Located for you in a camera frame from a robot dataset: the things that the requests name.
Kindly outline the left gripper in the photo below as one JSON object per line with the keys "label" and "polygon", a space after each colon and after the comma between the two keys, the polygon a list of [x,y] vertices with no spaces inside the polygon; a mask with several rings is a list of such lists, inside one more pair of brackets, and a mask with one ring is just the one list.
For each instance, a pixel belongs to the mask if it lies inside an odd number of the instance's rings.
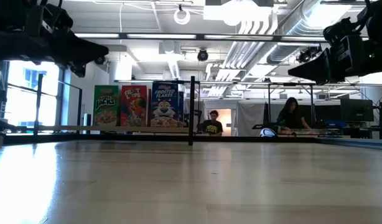
{"label": "left gripper", "polygon": [[52,31],[42,29],[37,37],[19,30],[0,30],[0,61],[25,60],[32,62],[67,62],[83,66],[104,58],[109,49],[100,44],[68,34],[57,45],[58,38]]}

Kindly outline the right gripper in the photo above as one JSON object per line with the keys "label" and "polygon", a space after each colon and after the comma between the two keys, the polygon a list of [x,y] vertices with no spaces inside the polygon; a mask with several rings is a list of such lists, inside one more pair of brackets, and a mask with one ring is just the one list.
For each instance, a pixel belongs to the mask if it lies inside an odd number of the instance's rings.
{"label": "right gripper", "polygon": [[299,65],[289,69],[288,75],[324,85],[343,82],[346,77],[371,73],[371,40],[358,34],[329,39],[330,48],[308,47],[296,60]]}

